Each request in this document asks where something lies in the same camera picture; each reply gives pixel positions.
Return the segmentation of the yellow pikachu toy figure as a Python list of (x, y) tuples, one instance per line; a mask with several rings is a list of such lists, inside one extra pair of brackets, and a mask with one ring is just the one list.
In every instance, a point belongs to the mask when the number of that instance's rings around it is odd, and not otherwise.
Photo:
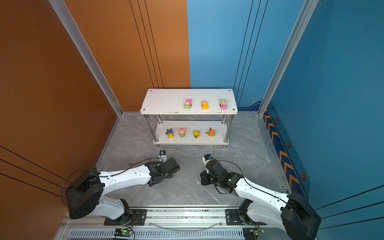
[(174, 138), (173, 129), (172, 128), (167, 129), (166, 135), (167, 135), (168, 139), (173, 139)]

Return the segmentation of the pink green toy figure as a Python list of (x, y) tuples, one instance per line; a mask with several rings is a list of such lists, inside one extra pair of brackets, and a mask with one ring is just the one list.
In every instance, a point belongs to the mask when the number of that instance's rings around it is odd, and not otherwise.
[(179, 136), (185, 137), (185, 135), (186, 135), (186, 129), (179, 129)]

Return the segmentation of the orange dragon toy figure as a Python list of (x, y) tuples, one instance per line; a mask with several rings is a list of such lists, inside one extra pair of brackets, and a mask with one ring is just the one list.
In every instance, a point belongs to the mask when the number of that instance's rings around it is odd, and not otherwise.
[(214, 137), (216, 135), (216, 131), (212, 128), (209, 129), (208, 132), (206, 132), (206, 134), (209, 136), (209, 137)]

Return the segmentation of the orange toy car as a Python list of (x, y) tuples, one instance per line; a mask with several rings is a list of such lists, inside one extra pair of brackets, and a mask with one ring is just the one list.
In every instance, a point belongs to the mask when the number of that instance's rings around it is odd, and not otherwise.
[(203, 110), (208, 110), (209, 109), (209, 105), (208, 105), (208, 103), (206, 101), (203, 101), (201, 106), (202, 106)]

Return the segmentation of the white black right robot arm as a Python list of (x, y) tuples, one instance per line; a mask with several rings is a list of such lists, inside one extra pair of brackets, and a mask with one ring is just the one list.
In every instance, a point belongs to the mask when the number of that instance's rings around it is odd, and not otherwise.
[(245, 225), (264, 223), (285, 231), (292, 240), (315, 240), (320, 215), (299, 193), (278, 193), (253, 183), (243, 173), (228, 172), (221, 162), (207, 154), (202, 158), (203, 186), (214, 185), (220, 194), (235, 195), (244, 201), (238, 209)]

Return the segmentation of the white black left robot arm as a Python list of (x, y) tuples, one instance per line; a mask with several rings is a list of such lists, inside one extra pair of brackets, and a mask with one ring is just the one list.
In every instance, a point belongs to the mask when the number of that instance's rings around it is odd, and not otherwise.
[(97, 215), (118, 224), (128, 223), (132, 215), (128, 202), (110, 198), (107, 194), (138, 185), (152, 187), (171, 179), (179, 170), (180, 165), (173, 158), (115, 172), (88, 169), (65, 190), (70, 219)]

